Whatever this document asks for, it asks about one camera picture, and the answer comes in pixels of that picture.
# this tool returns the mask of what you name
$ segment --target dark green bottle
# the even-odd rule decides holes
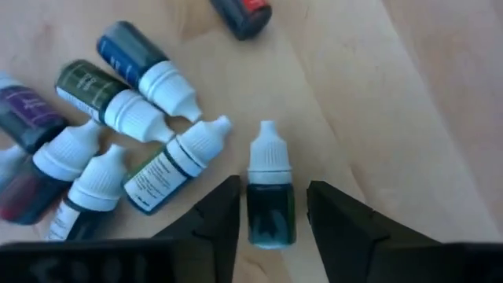
[[[285,248],[296,241],[291,169],[274,122],[262,121],[250,145],[247,187],[248,239],[259,248]]]

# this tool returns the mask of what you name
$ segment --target bottle label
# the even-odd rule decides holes
[[[25,86],[11,86],[0,90],[0,112],[12,112],[28,127],[36,128],[62,117]]]
[[[167,57],[135,26],[120,21],[97,43],[97,51],[131,86],[138,88],[143,74]]]
[[[136,171],[124,189],[135,204],[151,211],[186,180],[187,177],[161,152]]]
[[[265,0],[243,0],[243,3],[246,9],[250,12],[255,12],[263,6],[267,6],[267,2]]]
[[[75,222],[79,218],[80,212],[70,208],[64,201],[61,201],[56,210],[54,220],[50,223],[49,233],[46,241],[64,241],[67,239]]]
[[[64,68],[56,83],[61,98],[101,122],[108,103],[126,89],[126,84],[85,60]]]

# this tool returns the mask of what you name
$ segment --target purple bottle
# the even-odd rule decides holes
[[[25,152],[34,154],[67,125],[36,92],[0,72],[0,128]]]

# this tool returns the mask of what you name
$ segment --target green bottle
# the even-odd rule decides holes
[[[250,145],[247,187],[248,240],[259,248],[285,248],[296,241],[291,170],[286,142],[275,123],[262,121]]]
[[[66,65],[57,79],[56,92],[94,120],[140,142],[166,143],[174,137],[164,113],[88,61]]]

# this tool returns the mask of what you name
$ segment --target wooden table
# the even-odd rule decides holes
[[[294,167],[298,243],[282,252],[246,241],[236,282],[325,282],[307,223],[305,189],[326,180],[441,241],[501,241],[503,228],[503,4],[478,0],[272,0],[273,19],[238,42],[208,0],[5,0],[0,68],[32,86],[72,123],[88,117],[54,93],[61,65],[86,58],[105,27],[134,22],[198,89],[205,119],[226,114],[224,152],[162,211],[120,204],[108,237],[150,237],[231,174],[245,175],[259,121],[274,119]],[[169,119],[177,131],[189,124]],[[8,141],[2,138],[2,144]],[[159,144],[132,148],[128,167]],[[1,242],[36,240],[0,223]]]

